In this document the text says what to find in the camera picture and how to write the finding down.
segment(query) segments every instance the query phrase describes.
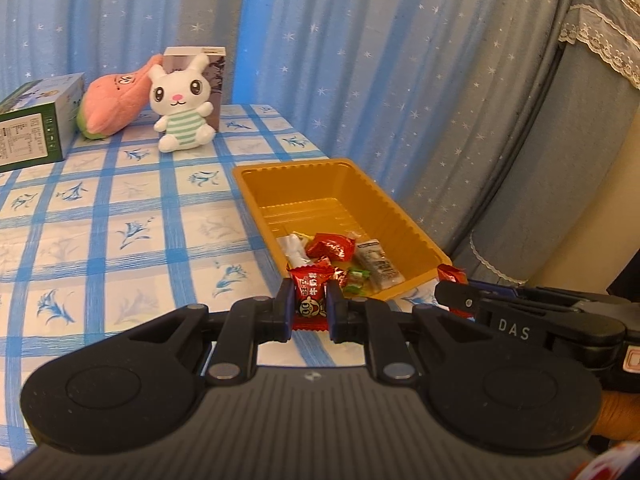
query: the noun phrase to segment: bunny ear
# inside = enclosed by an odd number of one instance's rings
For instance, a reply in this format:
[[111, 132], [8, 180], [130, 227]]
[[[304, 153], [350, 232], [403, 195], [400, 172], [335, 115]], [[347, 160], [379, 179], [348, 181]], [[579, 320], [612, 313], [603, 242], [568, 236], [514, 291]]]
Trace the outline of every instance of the bunny ear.
[[149, 72], [147, 72], [147, 75], [149, 76], [149, 79], [151, 79], [152, 82], [156, 82], [163, 75], [166, 75], [166, 72], [160, 65], [153, 65], [149, 69]]
[[187, 67], [187, 70], [195, 70], [202, 74], [202, 71], [207, 67], [208, 64], [209, 56], [207, 56], [207, 54], [204, 54], [204, 52], [201, 52], [191, 60], [189, 66]]

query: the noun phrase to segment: yellow tray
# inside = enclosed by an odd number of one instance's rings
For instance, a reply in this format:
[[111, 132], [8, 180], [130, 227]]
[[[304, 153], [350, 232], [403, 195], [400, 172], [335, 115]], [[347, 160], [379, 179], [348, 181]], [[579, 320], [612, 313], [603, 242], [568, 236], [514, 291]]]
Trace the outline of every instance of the yellow tray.
[[234, 177], [283, 277], [287, 259], [276, 240], [293, 231], [377, 238], [406, 281], [367, 296], [389, 300], [437, 277], [445, 253], [353, 162], [331, 158], [237, 166]]

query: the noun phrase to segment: green box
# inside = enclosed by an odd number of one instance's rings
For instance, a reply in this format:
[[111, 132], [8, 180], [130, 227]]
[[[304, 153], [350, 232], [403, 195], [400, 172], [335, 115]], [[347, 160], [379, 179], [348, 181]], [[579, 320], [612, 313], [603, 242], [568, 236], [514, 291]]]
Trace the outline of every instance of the green box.
[[31, 81], [0, 103], [0, 173], [64, 160], [76, 136], [84, 75]]

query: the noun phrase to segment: table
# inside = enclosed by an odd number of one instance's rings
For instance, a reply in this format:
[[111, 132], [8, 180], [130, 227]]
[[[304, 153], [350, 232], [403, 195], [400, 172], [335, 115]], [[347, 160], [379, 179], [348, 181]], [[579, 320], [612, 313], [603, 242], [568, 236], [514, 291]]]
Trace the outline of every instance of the table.
[[[19, 408], [46, 361], [187, 303], [228, 310], [280, 274], [232, 177], [239, 164], [326, 158], [267, 105], [222, 107], [212, 144], [158, 152], [154, 112], [76, 140], [66, 161], [0, 174], [0, 469], [34, 446]], [[434, 282], [390, 302], [434, 303]], [[260, 364], [364, 363], [328, 333], [267, 343]]]

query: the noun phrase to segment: wall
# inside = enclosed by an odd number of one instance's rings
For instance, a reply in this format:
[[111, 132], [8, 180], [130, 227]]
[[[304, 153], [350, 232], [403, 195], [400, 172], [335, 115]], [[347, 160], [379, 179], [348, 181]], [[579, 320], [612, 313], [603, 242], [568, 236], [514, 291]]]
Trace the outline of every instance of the wall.
[[530, 283], [604, 292], [638, 247], [640, 113], [593, 203]]

